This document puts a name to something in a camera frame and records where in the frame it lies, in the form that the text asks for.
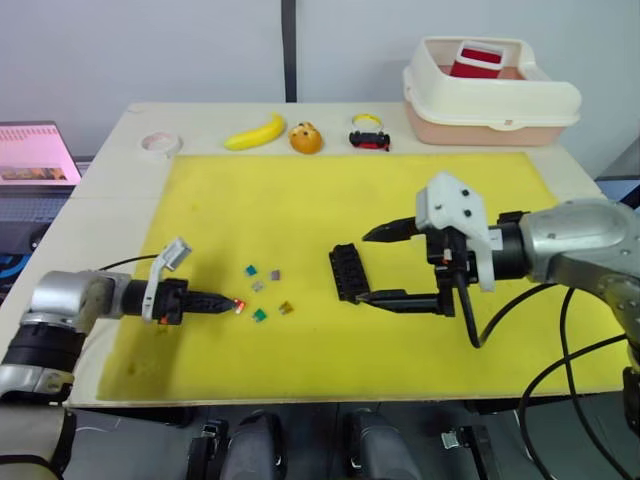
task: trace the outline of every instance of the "small colored block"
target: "small colored block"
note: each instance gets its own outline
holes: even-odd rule
[[[264,310],[259,308],[258,310],[253,312],[253,315],[251,315],[251,318],[253,318],[257,323],[260,323],[261,321],[267,318],[267,314],[264,313]]]
[[[244,307],[247,306],[246,302],[243,302],[242,300],[237,298],[233,299],[233,303],[236,304],[236,308],[233,311],[236,312],[237,314],[242,313],[242,310],[244,310]]]
[[[287,313],[293,312],[293,307],[291,306],[291,304],[289,302],[284,302],[282,305],[280,305],[278,307],[278,311],[282,315],[286,315]]]
[[[262,283],[260,280],[257,280],[251,284],[251,288],[254,292],[259,292],[264,288],[264,283]]]

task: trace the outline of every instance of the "banana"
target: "banana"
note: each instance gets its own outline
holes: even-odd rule
[[[272,118],[269,123],[253,130],[231,135],[224,142],[224,147],[227,150],[244,150],[245,148],[263,145],[278,138],[284,132],[287,124],[282,115],[277,113],[272,113],[271,115]]]

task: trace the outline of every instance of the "cable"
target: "cable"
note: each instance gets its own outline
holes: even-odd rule
[[[467,290],[467,285],[464,281],[464,277],[461,273],[455,273],[454,282],[456,284],[456,288],[458,289],[458,296],[460,297],[460,305],[462,306],[462,311],[464,313],[464,322],[467,327],[467,334],[469,335],[469,340],[471,341],[471,345],[475,348],[481,348],[493,329],[496,328],[500,320],[502,320],[507,313],[513,310],[514,307],[518,306],[520,303],[525,301],[527,298],[532,297],[536,293],[539,293],[547,288],[554,287],[555,283],[549,283],[544,285],[536,285],[535,287],[530,288],[529,290],[521,293],[517,297],[513,298],[509,303],[507,303],[504,307],[498,310],[487,326],[484,328],[480,337],[478,337],[478,331],[476,329],[476,322],[473,315],[473,309],[471,308],[471,299],[469,298],[469,292]]]
[[[545,368],[542,372],[540,372],[538,376],[533,379],[533,381],[529,384],[527,389],[522,394],[522,398],[520,399],[520,404],[518,405],[518,418],[520,419],[520,434],[522,435],[522,440],[524,441],[524,444],[529,454],[531,455],[531,459],[533,460],[533,463],[536,465],[536,467],[538,467],[538,470],[540,471],[542,476],[545,478],[545,480],[553,480],[554,477],[551,475],[551,473],[549,472],[549,469],[545,466],[545,464],[542,463],[540,456],[536,452],[536,449],[533,446],[533,443],[531,442],[531,437],[529,436],[526,413],[527,413],[527,407],[529,406],[529,400],[531,398],[531,394],[533,393],[535,388],[540,384],[540,382],[542,382],[542,380],[547,378],[551,374],[551,372],[555,371],[557,368],[565,365],[566,361],[574,360],[583,355],[586,355],[587,353],[593,352],[594,350],[597,350],[602,347],[606,347],[607,345],[611,345],[616,342],[621,342],[623,340],[626,340],[626,338],[627,337],[625,335],[618,335],[615,337],[608,338],[606,340],[601,340],[597,343],[594,343],[593,345],[589,345],[588,347],[581,348],[580,350],[577,350],[576,352],[569,354],[566,357],[566,359],[561,358],[560,360],[555,361],[554,363],[549,365],[547,368]]]
[[[620,465],[613,455],[602,445],[600,439],[596,436],[595,432],[591,428],[584,411],[582,410],[582,406],[580,405],[580,401],[578,400],[578,394],[576,392],[576,385],[573,378],[573,369],[571,368],[571,360],[569,360],[569,343],[567,341],[567,311],[569,310],[569,303],[571,301],[571,297],[573,296],[575,289],[570,288],[567,291],[567,294],[564,297],[564,301],[562,302],[562,309],[560,311],[560,340],[562,342],[562,355],[564,365],[567,370],[567,383],[569,384],[569,392],[571,394],[571,402],[573,403],[573,408],[578,415],[578,420],[582,424],[582,428],[587,432],[589,439],[593,445],[598,449],[598,451],[602,454],[602,456],[609,462],[609,464],[620,474],[620,476],[626,480],[633,480],[633,477],[625,471],[625,469]]]
[[[124,265],[125,263],[137,262],[138,260],[149,260],[151,258],[156,258],[158,254],[155,255],[142,255],[140,257],[127,258],[126,260],[120,260],[119,262],[112,263],[111,265],[107,265],[106,267],[99,268],[100,271],[111,270],[112,268],[119,267],[120,265]]]

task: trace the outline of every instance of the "floor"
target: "floor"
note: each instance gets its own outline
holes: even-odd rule
[[[621,395],[595,395],[582,402],[605,446],[629,471],[640,474],[640,443],[624,422]],[[479,416],[461,402],[209,407],[199,409],[193,422],[183,428],[76,411],[78,429],[65,478],[182,479],[190,441],[199,436],[207,418],[224,418],[233,430],[258,408],[281,418],[289,458],[288,479],[344,478],[342,415],[362,407],[377,409],[400,430],[425,480],[478,478],[470,451],[444,450],[440,440],[441,432],[470,424],[486,425],[503,479],[541,478],[527,458],[513,411]],[[568,401],[533,407],[529,418],[533,441],[556,478],[619,478],[589,443]]]

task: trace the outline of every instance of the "laptop screen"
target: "laptop screen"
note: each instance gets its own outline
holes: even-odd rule
[[[0,186],[78,183],[80,173],[55,123],[0,123]]]

